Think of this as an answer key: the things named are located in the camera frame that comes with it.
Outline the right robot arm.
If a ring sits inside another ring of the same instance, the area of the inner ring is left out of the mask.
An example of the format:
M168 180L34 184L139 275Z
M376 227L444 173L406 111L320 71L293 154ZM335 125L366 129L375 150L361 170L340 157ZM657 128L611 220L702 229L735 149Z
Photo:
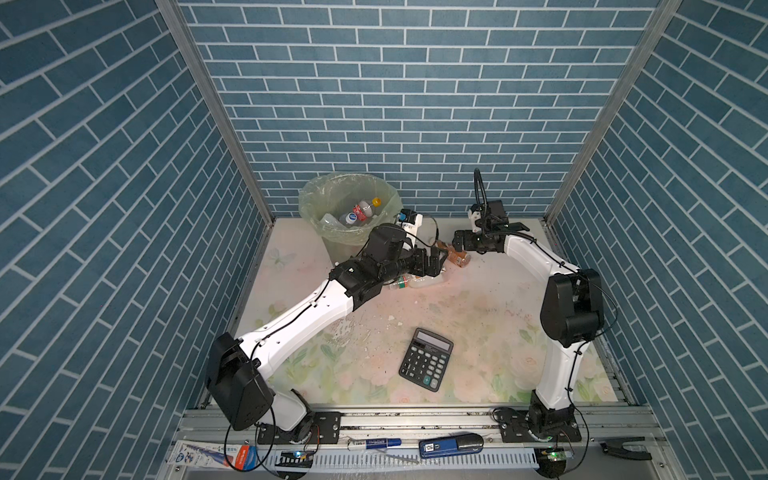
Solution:
M566 422L575 412L572 390L582 356L605 326L601 277L541 245L528 227L508 219L499 200L476 201L468 218L471 227L454 233L456 250L503 253L546 281L539 318L548 346L529 419Z

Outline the Pocari Sweat blue label bottle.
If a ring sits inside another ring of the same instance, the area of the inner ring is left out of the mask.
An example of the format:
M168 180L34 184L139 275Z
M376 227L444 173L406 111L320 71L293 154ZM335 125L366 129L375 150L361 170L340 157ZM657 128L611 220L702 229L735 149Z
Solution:
M339 222L345 228L355 227L359 224L358 215L355 212L348 212L339 218Z

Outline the brown cafe bottle white swirl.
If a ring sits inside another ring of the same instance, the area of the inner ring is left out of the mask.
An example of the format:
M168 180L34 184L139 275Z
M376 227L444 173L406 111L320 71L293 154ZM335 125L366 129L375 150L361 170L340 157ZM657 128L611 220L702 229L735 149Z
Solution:
M457 251L452 245L447 244L441 240L438 240L436 245L448 252L448 260L459 268L466 267L470 261L471 256L467 252Z

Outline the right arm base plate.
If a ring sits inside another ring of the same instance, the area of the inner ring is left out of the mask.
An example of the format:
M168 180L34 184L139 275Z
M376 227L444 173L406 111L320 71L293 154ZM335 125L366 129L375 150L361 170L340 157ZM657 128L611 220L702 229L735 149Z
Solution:
M575 410L541 409L527 412L508 407L495 408L491 418L498 424L504 443L548 443L565 440L580 442L582 434L575 419Z

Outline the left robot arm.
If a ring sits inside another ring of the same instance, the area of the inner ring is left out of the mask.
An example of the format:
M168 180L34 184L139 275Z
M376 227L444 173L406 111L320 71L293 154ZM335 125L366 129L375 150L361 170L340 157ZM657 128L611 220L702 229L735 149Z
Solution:
M283 431L295 429L309 408L268 385L279 366L397 278L436 277L442 272L448 251L421 241L416 230L392 223L376 226L358 254L334 266L304 300L238 338L226 332L213 341L204 384L233 430L245 430L262 419Z

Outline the crushed red bottle yellow cap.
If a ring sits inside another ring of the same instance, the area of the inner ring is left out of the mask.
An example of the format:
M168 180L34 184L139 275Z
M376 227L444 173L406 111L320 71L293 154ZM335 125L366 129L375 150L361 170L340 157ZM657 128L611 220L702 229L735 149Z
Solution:
M355 205L353 213L357 216L357 220L360 223L365 223L377 215L381 205L382 201L379 197L374 197L370 201L361 200Z

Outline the square tea bottle white cap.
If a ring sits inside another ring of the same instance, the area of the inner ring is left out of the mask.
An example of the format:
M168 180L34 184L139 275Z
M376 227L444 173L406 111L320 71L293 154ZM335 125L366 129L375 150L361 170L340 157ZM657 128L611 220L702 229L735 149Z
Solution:
M344 225L331 213L325 213L319 221L320 225L324 229L328 230L341 230Z

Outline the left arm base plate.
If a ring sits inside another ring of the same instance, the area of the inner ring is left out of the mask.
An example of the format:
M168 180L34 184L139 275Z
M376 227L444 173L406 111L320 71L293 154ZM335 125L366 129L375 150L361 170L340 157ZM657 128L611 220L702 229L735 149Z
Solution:
M272 424L262 424L257 429L259 445L306 445L330 444L339 441L342 414L338 411L311 412L292 430L281 430Z

